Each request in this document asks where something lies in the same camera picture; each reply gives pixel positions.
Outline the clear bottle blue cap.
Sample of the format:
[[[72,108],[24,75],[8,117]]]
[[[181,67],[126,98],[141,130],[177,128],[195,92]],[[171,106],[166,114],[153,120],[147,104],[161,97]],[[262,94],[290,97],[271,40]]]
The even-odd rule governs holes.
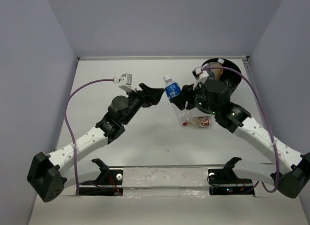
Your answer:
[[[208,73],[209,81],[217,79],[217,68],[214,68],[213,66],[208,66],[206,71]]]

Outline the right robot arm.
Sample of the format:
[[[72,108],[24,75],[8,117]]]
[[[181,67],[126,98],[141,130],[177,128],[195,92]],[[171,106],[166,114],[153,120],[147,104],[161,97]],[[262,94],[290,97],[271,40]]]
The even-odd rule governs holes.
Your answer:
[[[271,162],[267,165],[234,157],[224,166],[227,182],[256,180],[274,185],[286,197],[296,198],[310,179],[310,155],[301,154],[270,135],[248,111],[231,102],[230,95],[224,83],[206,81],[183,86],[181,91],[172,93],[170,101],[180,110],[197,108],[213,113],[218,125],[248,142]]]

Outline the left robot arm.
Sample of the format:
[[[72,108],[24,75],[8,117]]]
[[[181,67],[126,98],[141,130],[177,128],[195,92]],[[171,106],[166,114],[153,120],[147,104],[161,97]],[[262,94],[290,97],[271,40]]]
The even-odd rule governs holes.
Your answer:
[[[71,167],[116,140],[140,108],[157,105],[164,94],[163,88],[150,88],[144,83],[139,87],[140,90],[132,90],[126,96],[113,98],[103,118],[76,141],[49,154],[40,152],[33,157],[27,181],[43,202],[54,200],[65,189],[69,183],[65,174]]]

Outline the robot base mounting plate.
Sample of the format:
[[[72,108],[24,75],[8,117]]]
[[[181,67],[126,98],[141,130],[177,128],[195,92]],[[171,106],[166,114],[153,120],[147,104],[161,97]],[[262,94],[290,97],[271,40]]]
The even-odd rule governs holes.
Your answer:
[[[79,186],[80,196],[255,195],[254,182],[223,168],[202,166],[110,168]]]

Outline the clear crushed bottle white cap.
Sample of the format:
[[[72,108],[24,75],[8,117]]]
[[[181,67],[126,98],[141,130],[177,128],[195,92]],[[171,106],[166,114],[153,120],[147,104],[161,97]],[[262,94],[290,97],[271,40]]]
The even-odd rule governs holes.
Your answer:
[[[225,84],[228,88],[230,88],[230,89],[232,89],[232,88],[235,87],[235,83],[234,83],[233,81],[231,81],[230,79],[226,79],[226,80],[224,81],[224,84]]]

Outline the orange juice bottle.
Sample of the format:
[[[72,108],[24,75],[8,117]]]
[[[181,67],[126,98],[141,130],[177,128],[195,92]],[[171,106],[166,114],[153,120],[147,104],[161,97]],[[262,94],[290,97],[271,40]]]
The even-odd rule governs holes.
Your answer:
[[[216,61],[208,63],[208,65],[207,65],[207,67],[213,66],[214,68],[217,68],[217,79],[216,79],[216,81],[220,80],[220,77],[223,73],[223,69],[221,67],[222,67],[224,61],[225,60],[223,60],[223,59],[218,59]]]

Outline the clear bottle blue label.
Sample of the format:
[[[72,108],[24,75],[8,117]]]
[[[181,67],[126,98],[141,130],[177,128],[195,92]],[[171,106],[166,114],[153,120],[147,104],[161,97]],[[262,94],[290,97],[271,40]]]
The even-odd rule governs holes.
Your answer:
[[[181,95],[181,88],[177,82],[173,81],[169,75],[163,77],[165,82],[165,93],[169,102],[171,103],[174,112],[177,116],[178,122],[182,126],[187,126],[188,122],[193,119],[192,113],[185,109],[185,104],[180,103],[179,96]]]

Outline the small bottle red cap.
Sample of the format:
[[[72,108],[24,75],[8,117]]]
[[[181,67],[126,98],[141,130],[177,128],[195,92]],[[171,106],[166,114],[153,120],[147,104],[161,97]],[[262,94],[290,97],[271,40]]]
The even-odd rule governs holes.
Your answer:
[[[203,117],[193,117],[185,121],[182,125],[183,126],[193,126],[197,128],[208,128],[212,124],[212,120],[210,116],[203,116]]]

